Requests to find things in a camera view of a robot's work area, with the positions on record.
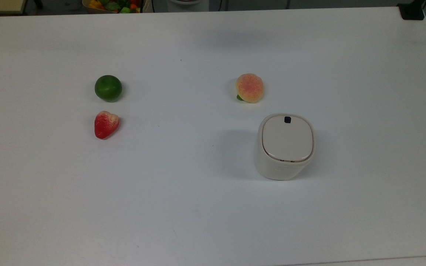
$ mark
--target green vegetable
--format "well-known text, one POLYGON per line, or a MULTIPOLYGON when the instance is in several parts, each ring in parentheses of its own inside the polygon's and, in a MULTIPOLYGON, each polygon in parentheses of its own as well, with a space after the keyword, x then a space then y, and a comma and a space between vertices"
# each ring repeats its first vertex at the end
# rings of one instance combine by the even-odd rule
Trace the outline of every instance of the green vegetable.
POLYGON ((109 11, 118 10, 119 5, 115 2, 109 2, 108 4, 105 5, 105 8, 109 11))

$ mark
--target white container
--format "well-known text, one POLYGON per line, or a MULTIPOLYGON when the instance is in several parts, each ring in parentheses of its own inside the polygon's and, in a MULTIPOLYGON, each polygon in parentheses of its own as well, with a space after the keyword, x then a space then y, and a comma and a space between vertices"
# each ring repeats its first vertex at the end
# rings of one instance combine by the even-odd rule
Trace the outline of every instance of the white container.
POLYGON ((313 127, 301 116, 275 113, 259 126, 254 165, 264 177, 289 180, 311 162, 314 153, 313 127))
POLYGON ((167 0, 169 12, 208 12, 208 0, 167 0))

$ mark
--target lid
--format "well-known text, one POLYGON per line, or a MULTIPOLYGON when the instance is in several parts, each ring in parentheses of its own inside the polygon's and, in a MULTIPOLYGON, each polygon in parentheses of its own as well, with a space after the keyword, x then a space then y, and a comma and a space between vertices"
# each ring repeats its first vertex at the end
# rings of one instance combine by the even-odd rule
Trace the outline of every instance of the lid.
POLYGON ((310 125, 292 115, 273 116, 262 128, 262 145, 266 153, 276 160, 306 160, 313 150, 310 125))

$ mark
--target floor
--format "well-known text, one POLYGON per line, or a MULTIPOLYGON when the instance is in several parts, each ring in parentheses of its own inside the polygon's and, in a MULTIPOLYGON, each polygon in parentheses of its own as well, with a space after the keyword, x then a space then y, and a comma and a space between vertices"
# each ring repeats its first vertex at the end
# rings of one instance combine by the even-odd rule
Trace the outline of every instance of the floor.
MULTIPOLYGON (((155 12, 167 12, 168 0, 152 0, 155 12)), ((286 0, 209 0, 210 11, 228 10, 277 10, 284 9, 286 0)), ((391 7, 410 0, 291 0, 290 8, 333 8, 333 7, 391 7)), ((81 0, 42 0, 44 8, 37 10, 33 0, 27 0, 28 15, 86 14, 81 0)))

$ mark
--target lime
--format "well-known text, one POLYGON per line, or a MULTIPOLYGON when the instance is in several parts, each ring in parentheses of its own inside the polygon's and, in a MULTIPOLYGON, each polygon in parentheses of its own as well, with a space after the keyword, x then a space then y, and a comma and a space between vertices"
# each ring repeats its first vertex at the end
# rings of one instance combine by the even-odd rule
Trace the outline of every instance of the lime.
POLYGON ((96 95, 107 102, 116 101, 121 91, 123 91, 123 86, 115 76, 105 75, 100 77, 95 83, 96 95))

